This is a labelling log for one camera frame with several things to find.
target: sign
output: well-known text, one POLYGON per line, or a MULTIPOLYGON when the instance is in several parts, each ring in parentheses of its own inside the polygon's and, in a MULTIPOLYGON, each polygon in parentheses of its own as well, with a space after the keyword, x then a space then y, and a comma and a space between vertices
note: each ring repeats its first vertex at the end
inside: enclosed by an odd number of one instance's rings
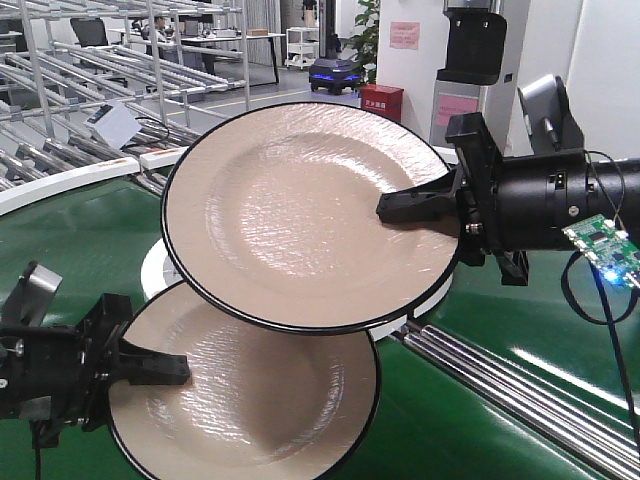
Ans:
POLYGON ((391 22, 391 48, 404 48, 418 50, 420 41, 420 23, 418 22, 391 22))
POLYGON ((478 111, 478 99, 475 97, 460 97, 457 95, 443 95, 438 97, 438 113, 436 125, 446 127, 454 115, 478 111))

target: blue led light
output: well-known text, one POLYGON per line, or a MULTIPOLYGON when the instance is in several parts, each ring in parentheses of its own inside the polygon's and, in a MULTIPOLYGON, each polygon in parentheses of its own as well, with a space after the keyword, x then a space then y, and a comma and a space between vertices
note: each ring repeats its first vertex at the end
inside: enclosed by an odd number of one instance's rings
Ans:
POLYGON ((620 280, 618 273, 614 270, 607 270, 603 273, 603 276, 604 279, 609 283, 618 283, 618 280, 620 280))

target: plate rim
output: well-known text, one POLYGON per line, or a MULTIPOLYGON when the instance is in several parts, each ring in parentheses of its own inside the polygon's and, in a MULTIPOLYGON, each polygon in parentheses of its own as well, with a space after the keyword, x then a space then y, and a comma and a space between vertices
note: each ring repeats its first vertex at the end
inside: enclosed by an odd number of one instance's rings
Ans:
MULTIPOLYGON (((156 296, 154 296, 149 301, 147 301, 135 313, 135 315, 133 317, 133 320, 131 321, 129 326, 127 326, 127 328, 124 331, 123 335, 127 332, 127 330, 129 330, 129 328, 131 327, 131 325, 133 325, 133 323, 136 321, 136 319, 140 315, 142 315, 142 313, 153 302, 155 302, 156 300, 162 298, 165 294, 168 294, 174 288, 178 288, 178 287, 180 287, 182 285, 186 285, 187 287, 190 287, 188 282, 186 282, 184 280, 181 280, 179 282, 174 283, 173 285, 170 285, 168 288, 166 288, 162 292, 159 292, 156 296)), ((253 328, 265 328, 264 326, 260 326, 260 325, 252 325, 252 327, 253 328)), ((331 474, 335 473, 336 470, 338 470, 340 467, 342 467, 342 465, 344 465, 349 460, 349 458, 351 458, 351 456, 355 453, 355 451, 360 447, 360 445, 364 441, 365 437, 369 433, 369 430, 371 429, 371 426, 373 425, 373 421, 375 420, 375 417, 376 417, 376 415, 378 413, 378 408, 380 406, 380 397, 382 395, 382 363, 380 361, 380 354, 378 352, 378 348, 376 346, 376 343, 373 340, 373 336, 371 335, 371 333, 368 330, 363 330, 361 332, 351 332, 351 333, 357 333, 357 334, 362 334, 362 335, 366 335, 367 336, 367 340, 368 340, 368 343, 369 343, 369 348, 371 349, 371 353, 372 353, 372 356, 373 356, 373 364, 374 364, 374 369, 375 369, 375 388, 374 388, 374 392, 373 392, 371 408, 369 409, 369 414, 367 416, 367 419, 366 419, 364 425, 362 426, 362 429, 360 430, 359 435, 356 437, 356 439, 354 440, 353 444, 347 449, 347 451, 331 467, 329 467, 327 470, 322 472, 319 476, 314 477, 313 479, 309 479, 309 480, 324 480, 324 479, 327 479, 331 474)), ((112 413, 112 409, 111 409, 111 397, 109 396, 109 391, 108 390, 106 392, 106 398, 107 398, 107 429, 109 430, 109 434, 111 435, 111 438, 113 438, 113 441, 116 443, 116 446, 118 447, 118 450, 124 456, 125 460, 138 473, 140 473, 145 478, 147 478, 147 480, 167 480, 167 479, 161 479, 160 477, 155 476, 144 465, 142 465, 140 462, 138 462, 136 460, 136 457, 127 448, 127 446, 125 445, 124 440, 122 439, 122 437, 120 436, 120 433, 118 432, 118 428, 117 428, 115 420, 113 418, 113 413, 112 413)))
POLYGON ((219 308, 220 310, 224 311, 225 313, 228 313, 229 315, 232 315, 236 318, 239 318, 240 320, 243 320, 245 322, 249 322, 252 323, 254 325, 258 325, 261 327, 266 327, 266 328, 270 328, 272 330, 277 330, 277 331, 281 331, 281 332, 287 332, 287 333, 298 333, 298 334, 303 334, 303 335, 340 335, 340 334, 345 334, 345 333, 353 333, 353 332, 357 332, 357 331, 361 331, 361 330, 366 330, 369 328, 375 328, 378 327, 380 325, 383 325, 385 323, 388 323, 392 320, 395 320, 397 318, 400 318, 403 315, 407 315, 410 311, 412 311, 413 309, 415 309, 415 307, 419 306, 420 304, 424 303, 429 297, 431 297, 436 291, 438 291, 438 289, 440 287, 442 287, 442 285, 444 285, 444 283, 446 282, 447 278, 453 273, 453 270, 455 269, 456 265, 458 264, 459 258, 460 258, 460 249, 461 249, 461 245, 460 245, 460 238, 462 236, 462 224, 460 225, 460 231, 458 232, 458 243, 456 245, 456 249, 451 257, 451 261, 449 262, 449 264, 447 265, 447 267, 444 269, 444 271, 442 272, 442 274, 438 277, 438 279, 433 282, 431 284, 431 286, 429 286, 424 292, 422 292, 420 295, 418 295, 415 299, 411 300, 410 302, 408 302, 407 304, 397 308, 396 310, 393 310, 391 312, 387 312, 383 315, 380 315, 378 317, 375 318, 371 318, 368 320, 364 320, 362 322, 358 322, 358 323, 350 323, 348 325, 334 325, 334 326, 330 326, 330 327, 306 327, 306 326, 297 326, 297 325, 288 325, 288 324, 283 324, 283 323, 279 323, 273 320, 269 320, 269 319, 265 319, 265 318, 261 318, 255 315, 251 315, 249 313, 246 313, 238 308, 235 308, 234 306, 228 304, 227 302, 221 300, 220 298, 216 297, 216 295, 212 292, 209 292, 202 284, 200 284, 200 282, 198 282, 198 280, 191 274, 191 272, 189 272, 187 270, 187 268, 185 267, 185 265, 182 263, 182 260, 180 259, 177 250, 175 249, 173 242, 171 241, 171 237, 169 235, 169 227, 168 227, 168 221, 167 221, 167 202, 168 202, 168 196, 169 196, 169 192, 171 190, 171 185, 173 183, 173 180, 180 168, 180 165, 182 165, 182 163, 185 161, 185 159, 189 156, 189 153, 195 148, 197 147, 201 141, 203 141, 205 138, 207 138, 212 132, 214 132, 215 130, 222 128, 223 126, 227 125, 228 123, 244 117, 246 115, 250 115, 252 113, 261 111, 261 110, 267 110, 270 108, 277 108, 277 107, 282 107, 282 106, 288 106, 288 105, 337 105, 339 107, 343 107, 343 108, 347 108, 347 109, 352 109, 352 110, 358 110, 359 112, 362 112, 363 114, 366 115, 374 115, 376 117, 380 117, 380 118, 385 118, 386 120, 389 120, 393 123, 395 123, 396 125, 399 125, 400 127, 402 127, 403 129, 407 130, 409 133, 413 134, 416 138, 418 138, 420 140, 420 142, 422 142, 424 145, 426 145, 433 153, 434 155, 436 155, 436 157, 442 162, 443 165, 447 165, 447 163, 444 161, 444 159, 442 158, 442 156, 433 148, 433 146, 431 144, 429 144, 428 142, 426 142, 424 139, 422 139, 419 135, 417 135, 415 132, 413 132, 411 129, 405 127, 404 125, 396 122, 395 120, 390 120, 387 119, 386 117, 383 117, 382 115, 378 115, 377 113, 374 112, 369 112, 367 110, 362 110, 358 107, 353 107, 351 105, 342 105, 342 104, 334 104, 334 103, 330 103, 330 102, 285 102, 285 103, 279 103, 276 105, 267 105, 264 107, 260 107, 260 108, 256 108, 254 110, 250 110, 247 112, 243 112, 240 115, 237 115, 233 118, 227 119, 217 125, 215 125, 214 127, 212 127, 211 129, 209 129, 207 132, 203 133, 191 146, 189 146, 189 148, 187 148, 187 150, 182 154, 182 156, 178 159, 178 161, 176 162, 175 166, 173 167, 173 169, 171 170, 168 178, 167 178, 167 184, 164 188, 164 191, 162 193, 162 198, 161 198, 161 203, 160 203, 160 208, 161 208, 161 216, 160 216, 160 220, 161 220, 161 232, 162 232, 162 241, 165 244, 165 247, 167 249, 167 252, 169 253, 169 258, 171 259, 171 261, 174 262, 174 265, 176 266, 176 268, 179 270, 180 274, 182 275, 183 279, 189 284, 189 286, 198 294, 200 295, 205 301, 207 301, 208 303, 214 305, 215 307, 219 308))

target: black cable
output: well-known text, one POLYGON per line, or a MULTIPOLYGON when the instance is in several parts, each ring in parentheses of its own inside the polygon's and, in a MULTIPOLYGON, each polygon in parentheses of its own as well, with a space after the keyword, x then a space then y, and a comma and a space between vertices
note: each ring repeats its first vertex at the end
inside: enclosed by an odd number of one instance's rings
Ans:
POLYGON ((607 199, 607 201, 611 205, 611 208, 613 209, 613 212, 614 212, 613 220, 617 221, 619 223, 620 228, 622 228, 623 230, 626 230, 626 228, 624 226, 624 222, 622 221, 622 218, 620 217, 620 211, 622 210, 622 205, 624 203, 624 195, 625 195, 625 191, 626 191, 626 184, 625 184, 625 181, 624 181, 624 175, 622 174, 622 170, 620 169, 620 166, 616 163, 616 161, 613 158, 611 158, 609 155, 607 155, 604 152, 600 152, 598 150, 586 150, 585 154, 586 154, 586 158, 587 158, 587 164, 589 165, 589 169, 591 170, 591 173, 593 174, 594 178, 596 179, 596 182, 598 182, 598 186, 600 187, 600 190, 602 190, 602 193, 604 194, 605 198, 607 199), (600 175, 598 174, 598 172, 597 172, 597 170, 595 168, 595 165, 593 164, 593 162, 591 160, 591 154, 603 156, 604 158, 609 160, 609 162, 613 165, 613 168, 616 170, 616 173, 618 174, 618 177, 620 178, 620 201, 618 202, 617 205, 614 203, 613 199, 609 195, 609 192, 607 191, 607 189, 605 188, 604 184, 602 183, 600 175))
MULTIPOLYGON (((569 282, 569 271, 571 267, 578 261, 578 259, 582 257, 580 252, 573 252, 571 257, 569 257, 569 261, 564 267, 562 271, 562 276, 560 277, 560 288, 562 289, 562 294, 564 295, 565 300, 571 307, 571 309, 576 312, 580 318, 586 320, 589 323, 594 323, 596 325, 607 325, 606 321, 598 320, 591 315, 589 315, 578 303, 575 295, 573 294, 573 290, 571 288, 571 283, 569 282)), ((636 308, 638 303, 638 298, 640 297, 640 293, 637 289, 631 290, 631 296, 629 297, 629 304, 627 305, 627 309, 620 315, 618 318, 613 320, 613 323, 620 323, 625 320, 633 310, 636 308)))
POLYGON ((640 460, 640 425, 638 424, 638 416, 636 415, 635 405, 633 402, 633 392, 631 390, 631 383, 629 382, 629 374, 627 373, 624 356, 622 355, 622 349, 620 348, 620 339, 618 338, 618 332, 616 331, 616 322, 613 320, 611 306, 609 305, 607 292, 605 291, 602 279, 600 278, 600 272, 598 272, 598 269, 591 265, 591 263, 589 263, 589 267, 591 268, 591 275, 596 283, 600 302, 602 303, 602 309, 604 310, 604 315, 607 319, 607 327, 609 329, 609 336, 611 337, 613 353, 616 358, 616 365, 618 366, 618 374, 620 375, 622 390, 624 391, 624 397, 627 401, 629 422, 631 423, 633 439, 636 443, 638 459, 640 460))
POLYGON ((167 127, 163 122, 161 122, 157 118, 142 116, 142 117, 135 117, 135 119, 136 120, 151 120, 152 122, 157 123, 158 125, 160 125, 162 128, 164 128, 166 130, 165 135, 162 138, 159 138, 159 139, 156 139, 156 140, 149 140, 148 142, 130 143, 129 145, 125 145, 124 147, 121 148, 121 150, 123 150, 123 151, 128 150, 130 148, 134 148, 134 147, 144 147, 146 145, 155 145, 157 143, 164 142, 165 140, 168 140, 169 137, 171 136, 171 131, 169 130, 169 127, 167 127))
POLYGON ((42 453, 39 441, 40 422, 30 422, 31 446, 34 452, 35 480, 42 480, 42 453))

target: green circuit board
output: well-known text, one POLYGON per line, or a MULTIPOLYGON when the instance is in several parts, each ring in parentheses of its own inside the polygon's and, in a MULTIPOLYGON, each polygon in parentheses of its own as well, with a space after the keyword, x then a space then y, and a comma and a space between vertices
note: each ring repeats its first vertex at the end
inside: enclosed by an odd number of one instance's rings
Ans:
POLYGON ((640 250, 613 220, 596 215, 562 231, 609 283, 640 288, 640 250))

